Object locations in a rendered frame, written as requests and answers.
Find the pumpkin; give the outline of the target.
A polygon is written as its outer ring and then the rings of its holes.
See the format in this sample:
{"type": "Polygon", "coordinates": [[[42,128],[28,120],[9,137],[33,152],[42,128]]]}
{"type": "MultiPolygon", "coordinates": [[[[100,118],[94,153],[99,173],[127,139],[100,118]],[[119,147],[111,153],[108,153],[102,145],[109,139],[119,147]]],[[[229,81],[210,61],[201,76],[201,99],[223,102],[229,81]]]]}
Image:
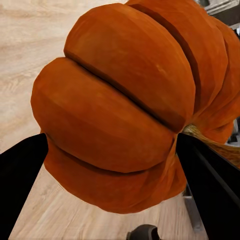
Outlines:
{"type": "Polygon", "coordinates": [[[31,93],[46,170],[72,195],[140,213],[185,190],[179,133],[236,167],[240,40],[193,0],[128,0],[79,17],[31,93]]]}

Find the cauldron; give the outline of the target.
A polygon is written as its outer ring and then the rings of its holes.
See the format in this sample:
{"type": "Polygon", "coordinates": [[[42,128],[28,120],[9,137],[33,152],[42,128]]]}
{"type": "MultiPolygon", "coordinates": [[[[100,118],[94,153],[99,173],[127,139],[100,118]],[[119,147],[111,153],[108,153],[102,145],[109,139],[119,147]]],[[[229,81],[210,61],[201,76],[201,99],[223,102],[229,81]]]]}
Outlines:
{"type": "Polygon", "coordinates": [[[128,232],[127,240],[160,240],[158,227],[151,224],[141,224],[132,232],[128,232]]]}

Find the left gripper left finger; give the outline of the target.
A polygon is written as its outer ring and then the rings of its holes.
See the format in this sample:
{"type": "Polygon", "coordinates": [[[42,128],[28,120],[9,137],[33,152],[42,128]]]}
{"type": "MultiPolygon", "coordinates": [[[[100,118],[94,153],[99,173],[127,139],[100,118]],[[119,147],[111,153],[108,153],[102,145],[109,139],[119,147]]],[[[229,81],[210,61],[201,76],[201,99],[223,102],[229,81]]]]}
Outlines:
{"type": "Polygon", "coordinates": [[[0,154],[0,240],[8,240],[49,151],[45,133],[0,154]]]}

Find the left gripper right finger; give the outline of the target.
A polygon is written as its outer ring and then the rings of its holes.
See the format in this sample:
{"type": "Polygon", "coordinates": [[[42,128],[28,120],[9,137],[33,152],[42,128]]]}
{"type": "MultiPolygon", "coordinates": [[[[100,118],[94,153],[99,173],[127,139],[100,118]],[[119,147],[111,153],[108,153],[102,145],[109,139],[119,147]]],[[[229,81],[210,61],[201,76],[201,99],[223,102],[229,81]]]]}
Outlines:
{"type": "Polygon", "coordinates": [[[208,240],[240,240],[240,167],[184,133],[176,152],[208,240]]]}

